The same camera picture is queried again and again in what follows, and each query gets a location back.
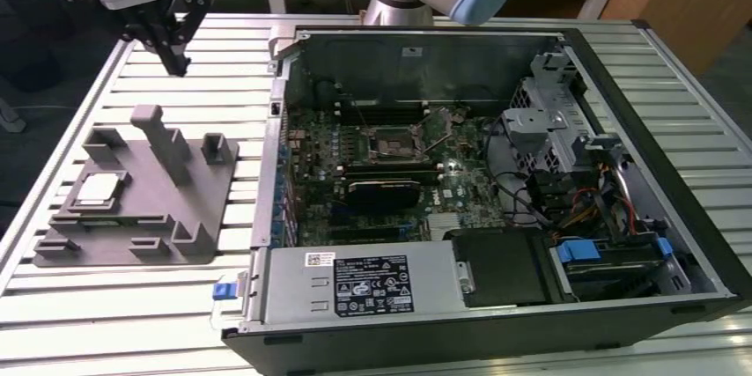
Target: aluminum extrusion table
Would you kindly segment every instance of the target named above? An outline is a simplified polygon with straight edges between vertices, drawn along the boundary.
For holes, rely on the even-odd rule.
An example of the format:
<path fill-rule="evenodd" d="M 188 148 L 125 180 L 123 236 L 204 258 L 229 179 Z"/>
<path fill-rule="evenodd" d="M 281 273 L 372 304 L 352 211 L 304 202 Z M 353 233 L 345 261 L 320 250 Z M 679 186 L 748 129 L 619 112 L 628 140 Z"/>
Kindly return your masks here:
<path fill-rule="evenodd" d="M 240 300 L 213 309 L 212 284 L 248 265 L 253 199 L 272 76 L 275 25 L 349 25 L 336 16 L 212 15 L 189 44 L 188 77 L 119 43 L 0 243 L 0 375 L 255 374 L 220 341 Z M 452 25 L 440 21 L 440 26 Z M 584 33 L 695 195 L 752 269 L 752 143 L 649 30 L 625 21 L 495 20 L 489 26 L 575 26 Z M 37 268 L 35 241 L 81 170 L 92 126 L 128 139 L 131 107 L 156 103 L 187 138 L 223 132 L 241 145 L 219 249 L 197 266 Z M 605 112 L 596 115 L 608 128 Z M 749 374 L 752 315 L 671 329 L 616 350 L 568 352 L 368 371 L 461 374 Z"/>

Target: power supply label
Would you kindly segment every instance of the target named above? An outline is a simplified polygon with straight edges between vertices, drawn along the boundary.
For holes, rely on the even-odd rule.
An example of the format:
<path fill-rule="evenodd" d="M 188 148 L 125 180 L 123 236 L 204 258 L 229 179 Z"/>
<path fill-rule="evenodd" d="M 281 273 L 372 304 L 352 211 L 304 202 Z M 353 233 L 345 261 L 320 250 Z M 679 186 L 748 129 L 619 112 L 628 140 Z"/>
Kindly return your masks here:
<path fill-rule="evenodd" d="M 333 281 L 340 317 L 415 311 L 407 255 L 336 259 Z"/>

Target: red wire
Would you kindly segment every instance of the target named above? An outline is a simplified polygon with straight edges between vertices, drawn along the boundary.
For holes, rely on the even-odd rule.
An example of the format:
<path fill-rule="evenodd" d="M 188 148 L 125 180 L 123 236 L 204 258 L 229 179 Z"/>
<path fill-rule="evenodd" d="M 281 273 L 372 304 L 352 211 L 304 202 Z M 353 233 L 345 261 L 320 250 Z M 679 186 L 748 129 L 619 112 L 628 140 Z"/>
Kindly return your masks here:
<path fill-rule="evenodd" d="M 580 196 L 583 193 L 587 193 L 587 192 L 589 192 L 589 191 L 599 191 L 599 190 L 597 190 L 596 188 L 581 188 L 581 189 L 579 189 L 577 192 L 575 193 L 575 196 L 572 197 L 572 210 L 571 210 L 571 213 L 573 213 L 573 212 L 575 212 L 575 209 L 577 208 L 577 199 L 579 199 L 579 196 Z"/>
<path fill-rule="evenodd" d="M 637 233 L 637 230 L 635 229 L 635 215 L 637 214 L 635 213 L 635 206 L 632 206 L 632 203 L 624 197 L 616 198 L 621 200 L 624 204 L 627 204 L 627 207 L 629 209 L 629 233 L 635 235 Z"/>

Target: gray plastic holder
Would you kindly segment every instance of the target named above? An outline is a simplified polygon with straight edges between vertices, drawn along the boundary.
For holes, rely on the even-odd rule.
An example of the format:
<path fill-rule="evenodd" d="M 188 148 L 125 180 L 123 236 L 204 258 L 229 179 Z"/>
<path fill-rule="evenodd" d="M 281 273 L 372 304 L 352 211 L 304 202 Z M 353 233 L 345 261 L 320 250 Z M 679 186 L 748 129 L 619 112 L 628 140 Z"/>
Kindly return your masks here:
<path fill-rule="evenodd" d="M 147 141 L 95 128 L 91 159 L 44 239 L 37 266 L 201 264 L 216 253 L 239 146 L 221 134 L 185 141 L 156 105 L 133 108 Z"/>

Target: green circuit board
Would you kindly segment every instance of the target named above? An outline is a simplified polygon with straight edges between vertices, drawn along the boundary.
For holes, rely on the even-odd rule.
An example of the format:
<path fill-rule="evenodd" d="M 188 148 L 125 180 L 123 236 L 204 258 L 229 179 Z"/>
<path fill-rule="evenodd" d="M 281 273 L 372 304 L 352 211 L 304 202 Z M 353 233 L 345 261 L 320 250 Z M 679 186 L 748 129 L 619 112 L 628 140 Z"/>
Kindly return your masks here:
<path fill-rule="evenodd" d="M 292 112 L 289 142 L 299 246 L 347 243 L 332 234 L 380 228 L 399 228 L 399 240 L 429 240 L 427 217 L 435 213 L 456 213 L 465 228 L 504 226 L 500 199 L 480 154 L 488 136 L 483 125 L 488 125 L 489 118 L 465 119 L 460 114 L 464 112 L 453 107 L 432 108 L 420 130 L 412 133 L 407 125 L 347 126 L 332 114 Z M 389 214 L 352 213 L 341 200 L 347 181 L 337 166 L 393 162 L 440 163 L 439 185 L 420 187 L 415 207 Z"/>

